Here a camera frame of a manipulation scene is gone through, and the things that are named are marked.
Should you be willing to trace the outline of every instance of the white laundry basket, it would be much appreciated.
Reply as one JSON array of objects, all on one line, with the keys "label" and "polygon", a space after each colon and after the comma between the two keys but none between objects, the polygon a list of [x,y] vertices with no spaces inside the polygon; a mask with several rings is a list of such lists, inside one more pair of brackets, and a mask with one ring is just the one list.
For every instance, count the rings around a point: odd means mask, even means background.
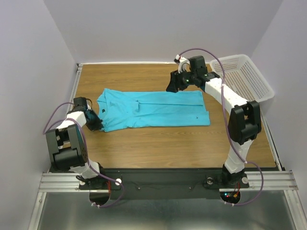
[{"label": "white laundry basket", "polygon": [[[244,55],[219,58],[226,73],[226,85],[248,101],[263,102],[274,96],[263,75],[252,60]],[[212,71],[222,76],[222,69],[216,60],[210,62]]]}]

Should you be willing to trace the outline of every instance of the white metal frame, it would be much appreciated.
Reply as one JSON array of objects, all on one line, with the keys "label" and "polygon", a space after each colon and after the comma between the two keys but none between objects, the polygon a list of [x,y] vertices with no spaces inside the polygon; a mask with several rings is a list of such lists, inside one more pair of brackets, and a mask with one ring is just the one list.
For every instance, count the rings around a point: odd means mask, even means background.
[{"label": "white metal frame", "polygon": [[[132,64],[132,63],[103,63],[103,64]],[[74,86],[71,92],[70,101],[76,95],[78,83],[81,76],[83,64],[78,64],[77,74]],[[297,230],[307,230],[307,219],[298,196],[298,188],[295,182],[294,175],[291,171],[282,171],[282,167],[269,131],[269,127],[263,115],[261,114],[262,123],[266,132],[269,145],[280,171],[263,172],[264,173],[264,188],[263,190],[284,190],[284,194]],[[259,190],[260,174],[259,172],[246,172],[250,184],[250,188],[241,189],[247,191]],[[79,190],[79,181],[75,178],[75,173],[44,173],[42,175],[39,191],[37,194],[34,210],[30,220],[28,230],[37,230],[42,211],[48,192],[84,192]],[[108,192],[107,190],[91,190],[91,192]]]}]

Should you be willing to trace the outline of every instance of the screw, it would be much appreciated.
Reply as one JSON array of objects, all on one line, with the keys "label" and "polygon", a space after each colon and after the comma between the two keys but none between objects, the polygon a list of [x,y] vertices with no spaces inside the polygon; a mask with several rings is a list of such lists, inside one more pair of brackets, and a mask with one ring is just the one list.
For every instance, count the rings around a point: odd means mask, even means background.
[{"label": "screw", "polygon": [[213,179],[211,177],[207,178],[207,184],[212,185],[213,184]]},{"label": "screw", "polygon": [[248,178],[247,177],[242,177],[242,182],[244,184],[248,184]]}]

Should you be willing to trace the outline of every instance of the turquoise fabric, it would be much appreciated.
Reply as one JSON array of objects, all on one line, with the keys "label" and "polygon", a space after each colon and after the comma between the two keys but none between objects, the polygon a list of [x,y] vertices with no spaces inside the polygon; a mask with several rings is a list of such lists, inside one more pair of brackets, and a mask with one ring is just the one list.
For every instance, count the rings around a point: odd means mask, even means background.
[{"label": "turquoise fabric", "polygon": [[97,99],[101,131],[124,128],[209,126],[200,91],[120,92],[105,89]]}]

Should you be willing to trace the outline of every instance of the white wall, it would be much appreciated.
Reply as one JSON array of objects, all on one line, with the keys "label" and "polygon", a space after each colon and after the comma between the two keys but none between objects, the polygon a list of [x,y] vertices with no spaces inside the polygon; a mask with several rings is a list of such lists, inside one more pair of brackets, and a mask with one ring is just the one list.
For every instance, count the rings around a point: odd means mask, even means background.
[{"label": "white wall", "polygon": [[2,2],[0,28],[0,229],[23,230],[50,164],[42,129],[76,65],[42,0]]},{"label": "white wall", "polygon": [[172,61],[180,51],[196,46],[219,57],[251,56],[282,2],[44,1],[74,59],[81,63]]},{"label": "white wall", "polygon": [[252,60],[275,91],[262,109],[307,212],[307,1],[284,0]]}]

